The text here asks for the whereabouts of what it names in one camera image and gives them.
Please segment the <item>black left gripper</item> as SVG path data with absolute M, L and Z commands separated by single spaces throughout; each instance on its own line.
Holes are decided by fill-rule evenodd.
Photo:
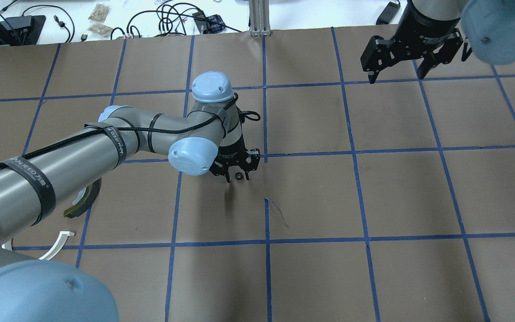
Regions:
M 209 171 L 215 176 L 223 176 L 227 183 L 231 183 L 229 168 L 239 167 L 249 181 L 250 173 L 256 171 L 260 163 L 260 149 L 247 149 L 244 141 L 237 141 L 231 145 L 220 146 Z

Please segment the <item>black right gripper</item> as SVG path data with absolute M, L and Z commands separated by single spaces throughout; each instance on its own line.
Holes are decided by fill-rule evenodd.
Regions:
M 360 56 L 369 83 L 376 83 L 382 70 L 401 61 L 422 60 L 416 71 L 419 80 L 439 64 L 451 63 L 464 42 L 458 22 L 459 18 L 442 21 L 417 13 L 403 14 L 391 38 L 373 35 Z

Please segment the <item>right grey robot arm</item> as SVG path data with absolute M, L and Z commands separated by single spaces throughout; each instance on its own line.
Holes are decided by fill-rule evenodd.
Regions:
M 440 64 L 475 55 L 490 65 L 515 63 L 515 0 L 409 0 L 390 39 L 374 35 L 360 56 L 368 81 L 401 61 L 421 59 L 424 79 Z

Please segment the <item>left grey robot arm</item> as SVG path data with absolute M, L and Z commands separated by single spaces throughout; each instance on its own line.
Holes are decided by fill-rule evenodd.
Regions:
M 247 149 L 248 112 L 221 72 L 205 72 L 191 86 L 187 116 L 131 106 L 108 106 L 98 120 L 55 144 L 0 163 L 0 322 L 117 322 L 111 291 L 100 280 L 61 262 L 34 259 L 2 245 L 77 195 L 64 215 L 82 215 L 97 197 L 101 178 L 137 152 L 157 153 L 183 174 L 211 172 L 229 179 L 229 167 L 247 177 L 260 162 Z

